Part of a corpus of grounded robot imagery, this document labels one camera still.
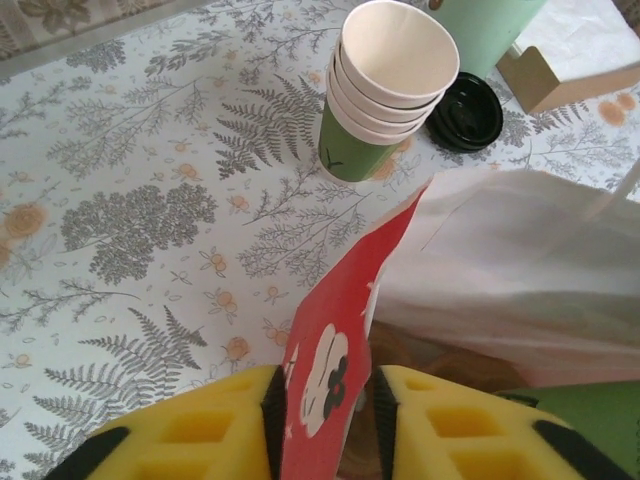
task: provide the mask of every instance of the green paper cup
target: green paper cup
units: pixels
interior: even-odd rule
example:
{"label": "green paper cup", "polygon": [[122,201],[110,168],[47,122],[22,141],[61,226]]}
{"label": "green paper cup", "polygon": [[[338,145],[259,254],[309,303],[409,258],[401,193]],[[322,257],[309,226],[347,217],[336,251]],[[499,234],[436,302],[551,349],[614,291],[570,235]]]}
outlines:
{"label": "green paper cup", "polygon": [[395,135],[366,129],[347,115],[329,88],[318,142],[320,162],[339,180],[367,180],[384,164],[400,143],[421,126],[421,123],[417,123],[411,130]]}

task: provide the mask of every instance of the paper cup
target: paper cup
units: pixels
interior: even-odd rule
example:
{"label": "paper cup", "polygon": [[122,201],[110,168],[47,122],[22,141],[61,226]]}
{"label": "paper cup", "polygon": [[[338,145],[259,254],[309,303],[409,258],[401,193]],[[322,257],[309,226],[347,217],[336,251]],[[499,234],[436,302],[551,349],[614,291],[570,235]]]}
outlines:
{"label": "paper cup", "polygon": [[374,118],[377,118],[378,120],[392,123],[406,123],[417,120],[423,115],[433,112],[433,109],[444,96],[444,92],[442,92],[435,100],[432,100],[427,105],[415,109],[391,108],[374,102],[369,97],[365,96],[360,90],[358,90],[356,86],[351,83],[351,80],[349,80],[349,78],[347,77],[347,74],[344,72],[344,68],[340,63],[339,49],[339,45],[336,46],[335,52],[332,55],[331,61],[329,63],[329,70],[333,70],[334,78],[347,98],[358,109]]}
{"label": "paper cup", "polygon": [[393,123],[385,122],[384,120],[378,120],[372,117],[366,112],[360,110],[342,91],[340,85],[336,81],[333,69],[327,70],[327,89],[331,90],[331,93],[340,105],[340,108],[356,123],[362,125],[364,128],[372,130],[378,133],[385,133],[389,135],[399,135],[405,133],[416,126],[416,123],[424,123],[430,111],[425,112],[422,116],[411,122]]}
{"label": "paper cup", "polygon": [[356,7],[344,22],[340,43],[351,82],[388,107],[429,103],[453,83],[460,67],[458,49],[444,27],[397,1],[374,0]]}
{"label": "paper cup", "polygon": [[320,162],[339,180],[366,180],[384,164],[403,140],[421,126],[418,123],[412,130],[399,135],[368,130],[342,110],[329,89],[318,142]]}

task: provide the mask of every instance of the tissue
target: tissue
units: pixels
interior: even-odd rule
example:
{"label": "tissue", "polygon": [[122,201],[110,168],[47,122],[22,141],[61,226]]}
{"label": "tissue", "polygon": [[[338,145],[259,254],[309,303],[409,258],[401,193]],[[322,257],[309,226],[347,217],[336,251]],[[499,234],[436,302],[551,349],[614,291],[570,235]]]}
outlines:
{"label": "tissue", "polygon": [[640,65],[640,38],[611,0],[548,0],[514,46],[538,47],[563,82]]}

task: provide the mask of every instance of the brown cardboard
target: brown cardboard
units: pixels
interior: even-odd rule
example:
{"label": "brown cardboard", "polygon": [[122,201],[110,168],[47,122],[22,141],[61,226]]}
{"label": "brown cardboard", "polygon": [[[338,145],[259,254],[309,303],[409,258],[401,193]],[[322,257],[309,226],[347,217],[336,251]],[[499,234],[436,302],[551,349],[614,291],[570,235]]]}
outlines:
{"label": "brown cardboard", "polygon": [[[640,36],[640,26],[634,31]],[[498,70],[526,113],[543,112],[640,82],[640,66],[561,82],[536,47],[527,48],[517,58],[505,54]]]}

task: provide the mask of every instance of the tablecloth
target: tablecloth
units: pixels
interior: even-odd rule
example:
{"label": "tablecloth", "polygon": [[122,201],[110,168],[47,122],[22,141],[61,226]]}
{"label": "tablecloth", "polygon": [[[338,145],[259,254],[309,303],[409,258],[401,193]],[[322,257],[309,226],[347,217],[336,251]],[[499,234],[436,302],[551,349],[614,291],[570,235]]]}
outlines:
{"label": "tablecloth", "polygon": [[0,479],[41,478],[109,419],[278,362],[305,293],[434,172],[612,189],[640,156],[638,87],[527,116],[493,74],[493,146],[461,156],[420,132],[371,181],[332,182],[315,143],[353,6],[220,0],[3,82]]}

